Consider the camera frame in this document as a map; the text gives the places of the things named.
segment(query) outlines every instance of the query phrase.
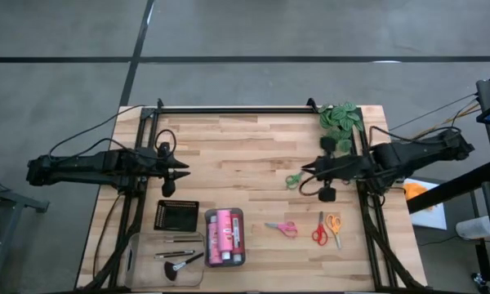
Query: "butcher block tabletop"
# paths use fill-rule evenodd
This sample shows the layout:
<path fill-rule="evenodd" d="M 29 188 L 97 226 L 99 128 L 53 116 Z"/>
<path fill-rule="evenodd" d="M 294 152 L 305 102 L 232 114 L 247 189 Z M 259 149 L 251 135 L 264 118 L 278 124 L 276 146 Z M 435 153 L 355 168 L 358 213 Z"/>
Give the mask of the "butcher block tabletop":
<path fill-rule="evenodd" d="M 365 128 L 378 126 L 387 130 L 382 106 L 359 106 Z M 133 147 L 139 123 L 140 108 L 117 118 L 113 139 Z M 316 114 L 160 114 L 158 131 L 164 128 L 176 133 L 176 159 L 190 166 L 189 176 L 176 181 L 171 200 L 199 201 L 198 232 L 206 234 L 203 214 L 211 208 L 239 207 L 244 214 L 246 262 L 234 268 L 205 268 L 197 287 L 162 287 L 143 289 L 155 292 L 330 292 L 371 291 L 370 262 L 359 209 L 355 183 L 333 181 L 336 201 L 322 203 L 317 196 L 302 196 L 288 190 L 285 178 L 297 174 L 302 165 L 311 163 L 323 151 L 319 138 L 324 130 Z M 355 139 L 359 143 L 357 132 Z M 164 133 L 159 141 L 169 140 Z M 390 138 L 375 132 L 372 144 L 389 142 Z M 145 201 L 141 233 L 155 234 L 154 217 L 161 193 L 162 180 L 151 179 Z M 310 182 L 305 191 L 322 186 Z M 92 279 L 92 266 L 102 227 L 117 197 L 115 189 L 101 186 L 91 229 L 87 238 L 77 287 Z M 390 246 L 405 268 L 426 285 L 425 274 L 412 229 L 403 192 L 391 189 L 383 207 Z M 118 201 L 102 241 L 98 268 L 114 249 L 122 202 Z M 326 228 L 329 241 L 319 246 L 311 238 L 317 228 L 319 212 L 340 216 L 339 250 L 332 232 Z M 298 229 L 294 239 L 265 226 L 265 222 L 293 221 Z M 388 285 L 381 252 L 378 260 L 383 284 Z"/>

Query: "concrete floor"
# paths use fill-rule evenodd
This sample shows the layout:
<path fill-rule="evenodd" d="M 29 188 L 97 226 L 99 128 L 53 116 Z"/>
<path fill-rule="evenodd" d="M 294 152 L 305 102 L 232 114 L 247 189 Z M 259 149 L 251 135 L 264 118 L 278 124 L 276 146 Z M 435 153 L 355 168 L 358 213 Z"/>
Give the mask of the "concrete floor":
<path fill-rule="evenodd" d="M 130 56 L 145 0 L 0 1 L 0 56 Z M 157 1 L 143 56 L 475 56 L 490 55 L 490 0 Z M 0 181 L 51 201 L 26 211 L 0 292 L 69 290 L 78 272 L 97 186 L 25 182 L 27 161 L 116 111 L 126 64 L 0 64 Z M 129 105 L 302 105 L 345 100 L 385 108 L 389 126 L 475 91 L 490 63 L 140 65 Z M 396 132 L 410 136 L 442 122 L 465 102 Z M 483 126 L 457 122 L 476 150 L 418 176 L 449 180 L 490 161 Z M 69 142 L 69 154 L 110 136 L 113 124 Z M 447 204 L 448 222 L 471 218 L 470 201 Z M 452 231 L 418 229 L 419 243 Z M 429 285 L 475 292 L 473 246 L 453 241 L 421 248 Z"/>

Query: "green scissors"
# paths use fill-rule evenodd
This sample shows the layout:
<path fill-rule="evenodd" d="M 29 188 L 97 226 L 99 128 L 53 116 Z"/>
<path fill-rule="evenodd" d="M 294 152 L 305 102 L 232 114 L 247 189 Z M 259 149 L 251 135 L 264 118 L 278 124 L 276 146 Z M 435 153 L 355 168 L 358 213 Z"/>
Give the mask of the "green scissors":
<path fill-rule="evenodd" d="M 297 175 L 288 176 L 285 179 L 285 183 L 287 183 L 287 189 L 297 188 L 297 186 L 301 182 L 301 176 L 303 176 L 304 173 L 305 173 L 304 171 L 300 171 L 300 173 Z"/>

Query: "scissor blade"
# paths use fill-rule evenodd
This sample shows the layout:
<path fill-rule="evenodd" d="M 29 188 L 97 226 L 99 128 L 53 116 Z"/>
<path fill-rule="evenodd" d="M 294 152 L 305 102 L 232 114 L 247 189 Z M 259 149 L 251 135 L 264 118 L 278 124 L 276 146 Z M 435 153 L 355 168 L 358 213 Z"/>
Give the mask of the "scissor blade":
<path fill-rule="evenodd" d="M 339 234 L 334 234 L 336 237 L 336 244 L 337 244 L 337 249 L 341 249 L 341 239 Z"/>

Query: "scissors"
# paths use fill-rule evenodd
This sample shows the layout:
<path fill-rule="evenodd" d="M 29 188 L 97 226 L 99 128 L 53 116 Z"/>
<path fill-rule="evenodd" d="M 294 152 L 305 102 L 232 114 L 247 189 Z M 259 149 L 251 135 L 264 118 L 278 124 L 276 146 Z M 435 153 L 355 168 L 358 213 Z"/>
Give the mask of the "scissors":
<path fill-rule="evenodd" d="M 340 227 L 341 227 L 341 218 L 339 216 L 328 215 L 325 220 L 327 227 L 334 233 L 334 237 L 336 238 L 337 248 L 341 249 L 341 240 L 340 240 Z"/>
<path fill-rule="evenodd" d="M 303 176 L 305 172 L 300 171 L 297 175 L 288 176 L 285 178 L 285 183 L 287 183 L 287 189 L 295 189 L 301 182 L 301 176 Z"/>
<path fill-rule="evenodd" d="M 270 228 L 279 229 L 285 236 L 289 238 L 295 238 L 297 236 L 297 228 L 294 222 L 288 221 L 286 223 L 265 223 Z"/>
<path fill-rule="evenodd" d="M 319 246 L 323 246 L 328 242 L 328 235 L 325 229 L 323 228 L 323 212 L 319 212 L 319 223 L 318 228 L 312 232 L 312 239 L 316 241 Z"/>

